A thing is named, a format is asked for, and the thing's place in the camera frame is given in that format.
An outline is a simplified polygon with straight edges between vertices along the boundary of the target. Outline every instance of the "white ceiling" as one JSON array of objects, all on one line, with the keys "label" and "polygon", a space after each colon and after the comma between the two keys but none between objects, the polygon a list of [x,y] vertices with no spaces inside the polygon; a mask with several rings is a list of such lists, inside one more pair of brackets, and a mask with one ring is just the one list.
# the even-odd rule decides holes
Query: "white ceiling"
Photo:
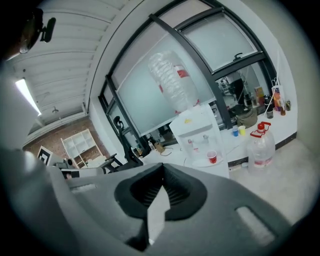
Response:
[{"label": "white ceiling", "polygon": [[[89,73],[108,27],[129,0],[47,0],[43,24],[56,24],[49,43],[38,41],[9,63],[17,79],[25,78],[42,113],[32,132],[43,125],[88,108]],[[54,107],[59,110],[53,113]]]}]

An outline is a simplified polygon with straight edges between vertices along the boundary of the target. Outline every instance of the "black window frame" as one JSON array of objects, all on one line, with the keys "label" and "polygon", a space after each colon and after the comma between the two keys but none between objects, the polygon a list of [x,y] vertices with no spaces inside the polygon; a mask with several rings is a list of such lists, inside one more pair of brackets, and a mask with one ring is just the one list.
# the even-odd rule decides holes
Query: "black window frame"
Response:
[{"label": "black window frame", "polygon": [[[129,40],[126,42],[124,47],[121,49],[119,54],[117,55],[115,61],[113,62],[108,74],[105,76],[105,82],[102,86],[99,100],[102,105],[103,111],[108,118],[115,134],[119,137],[117,129],[115,129],[113,125],[113,121],[110,118],[110,110],[113,107],[114,104],[116,104],[125,121],[128,124],[128,128],[126,128],[123,132],[123,135],[132,132],[136,140],[138,141],[138,144],[143,150],[148,151],[148,141],[146,136],[139,137],[139,134],[132,124],[124,106],[121,103],[121,100],[118,97],[117,94],[117,88],[115,86],[115,83],[112,79],[112,75],[119,64],[121,58],[126,53],[126,51],[130,48],[131,44],[134,42],[136,38],[140,36],[140,34],[149,27],[153,22],[161,26],[164,30],[166,30],[173,38],[175,38],[178,43],[187,51],[187,53],[190,55],[190,57],[193,59],[195,64],[198,66],[198,68],[201,70],[202,74],[204,75],[205,79],[207,80],[207,83],[209,84],[215,98],[216,98],[216,105],[218,108],[218,111],[220,112],[220,115],[223,120],[223,126],[221,126],[221,129],[232,129],[233,125],[235,124],[235,121],[231,119],[229,112],[227,110],[226,103],[223,99],[222,93],[220,92],[218,85],[216,83],[216,80],[231,74],[237,70],[240,70],[242,68],[245,68],[249,65],[252,65],[254,63],[258,63],[261,71],[264,75],[265,81],[267,83],[269,94],[272,93],[272,82],[271,80],[275,77],[277,77],[276,69],[266,52],[266,49],[262,45],[262,43],[259,41],[257,36],[253,33],[253,31],[231,10],[229,10],[227,7],[222,5],[216,0],[200,0],[201,2],[207,4],[211,9],[205,10],[203,12],[200,12],[182,23],[176,25],[175,27],[169,26],[167,23],[165,23],[163,20],[161,20],[159,17],[163,14],[165,14],[167,11],[171,10],[172,8],[180,5],[181,3],[185,2],[186,0],[174,0],[159,11],[157,11],[154,14],[150,14],[148,19],[133,33],[133,35],[129,38]],[[183,34],[183,31],[190,26],[202,21],[204,18],[211,17],[214,15],[224,14],[228,16],[239,28],[246,34],[246,36],[249,38],[249,40],[253,43],[254,47],[256,48],[257,52],[254,52],[252,54],[249,54],[245,57],[241,57],[217,70],[212,70],[209,64],[207,63],[206,59],[202,56],[202,54],[198,51],[197,47],[193,45],[193,43]],[[104,91],[107,88],[107,86],[110,86],[111,93],[113,95],[113,99],[111,100],[110,104],[107,103],[107,100],[104,96]]]}]

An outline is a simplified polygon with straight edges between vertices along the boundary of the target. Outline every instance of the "shelving unit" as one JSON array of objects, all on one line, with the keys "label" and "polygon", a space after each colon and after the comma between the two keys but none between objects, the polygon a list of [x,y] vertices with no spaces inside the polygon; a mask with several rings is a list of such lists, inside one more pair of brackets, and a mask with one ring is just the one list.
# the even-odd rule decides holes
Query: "shelving unit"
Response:
[{"label": "shelving unit", "polygon": [[61,141],[69,158],[73,160],[79,169],[87,168],[87,164],[81,156],[81,154],[87,150],[96,147],[100,156],[103,156],[89,129],[83,130],[66,139],[61,138]]}]

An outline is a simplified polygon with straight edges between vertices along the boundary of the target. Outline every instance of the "gray floor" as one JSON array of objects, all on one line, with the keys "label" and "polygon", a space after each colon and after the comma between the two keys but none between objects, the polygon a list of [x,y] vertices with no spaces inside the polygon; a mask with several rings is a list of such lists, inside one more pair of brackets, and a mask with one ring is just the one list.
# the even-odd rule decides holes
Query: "gray floor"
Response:
[{"label": "gray floor", "polygon": [[[253,175],[247,168],[235,168],[230,178],[267,201],[294,224],[310,210],[320,185],[320,164],[297,139],[276,151],[268,171]],[[165,226],[165,211],[170,209],[162,187],[148,209],[150,243]]]}]

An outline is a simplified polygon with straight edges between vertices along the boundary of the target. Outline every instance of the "fluorescent light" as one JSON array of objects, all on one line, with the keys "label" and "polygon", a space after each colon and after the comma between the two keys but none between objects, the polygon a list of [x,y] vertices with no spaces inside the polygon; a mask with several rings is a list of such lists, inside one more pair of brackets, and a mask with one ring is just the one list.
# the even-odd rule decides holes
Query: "fluorescent light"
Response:
[{"label": "fluorescent light", "polygon": [[30,94],[30,91],[29,91],[28,86],[26,84],[26,80],[21,79],[19,81],[16,81],[15,85],[18,88],[18,90],[20,91],[20,93],[22,93],[23,97],[25,97],[25,99],[30,103],[30,105],[38,112],[38,116],[40,116],[41,112]]}]

